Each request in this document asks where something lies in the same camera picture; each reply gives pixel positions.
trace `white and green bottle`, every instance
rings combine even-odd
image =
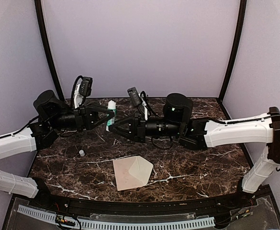
[[[109,101],[108,102],[108,110],[114,111],[114,114],[116,115],[116,102],[114,102],[112,100]],[[109,126],[114,124],[115,115],[114,115],[113,118],[111,118],[109,121],[107,121],[107,126],[106,126],[107,131],[109,131]]]

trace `envelope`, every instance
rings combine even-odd
[[[153,164],[140,156],[113,160],[117,191],[143,187],[148,183]]]

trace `brown marble surface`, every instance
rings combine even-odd
[[[91,99],[107,105],[110,99]],[[117,102],[117,118],[135,109],[128,98]],[[215,99],[194,101],[192,116],[225,119]],[[164,98],[151,98],[153,109],[162,114]],[[58,138],[52,147],[38,153],[30,177],[45,180],[52,194],[83,199],[121,202],[161,202],[198,199],[234,193],[238,180],[249,170],[238,145],[225,145],[203,151],[184,149],[177,143],[169,150],[155,148],[150,138],[135,143],[105,131],[105,124],[83,133]],[[168,139],[156,141],[166,145]],[[79,150],[84,150],[81,157]],[[118,192],[112,160],[142,156],[154,165],[148,185]]]

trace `white bottle cap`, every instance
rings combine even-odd
[[[116,109],[116,102],[114,101],[109,101],[108,102],[108,109]]]
[[[81,157],[83,157],[83,156],[84,156],[84,151],[83,151],[83,150],[80,150],[80,151],[79,151],[79,154],[80,154]]]

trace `black pole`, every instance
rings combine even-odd
[[[48,42],[48,38],[47,38],[41,0],[34,0],[34,4],[35,4],[36,16],[37,16],[38,23],[39,23],[41,39],[42,39],[42,43],[43,43],[48,67],[49,67],[50,73],[52,75],[52,79],[53,79],[58,97],[59,97],[60,100],[64,101],[65,98],[64,98],[64,95],[63,95],[63,92],[62,92],[62,88],[61,88],[61,85],[60,85],[60,82],[59,82],[59,78],[58,78],[58,75],[57,75],[57,72],[56,72],[53,56],[52,56],[52,53],[50,51],[50,46],[49,46],[49,42]]]
[[[235,65],[235,58],[236,58],[237,50],[239,48],[240,38],[241,38],[241,34],[242,34],[244,16],[245,16],[245,11],[246,11],[246,2],[247,2],[247,0],[240,1],[239,15],[237,18],[236,29],[235,29],[235,38],[234,38],[234,42],[232,44],[231,54],[230,54],[226,74],[224,77],[222,89],[221,89],[220,95],[218,96],[218,99],[221,102],[223,101],[223,99],[225,97],[225,94],[226,94],[226,91],[227,91],[227,88],[229,85],[230,77],[232,74],[232,70]]]

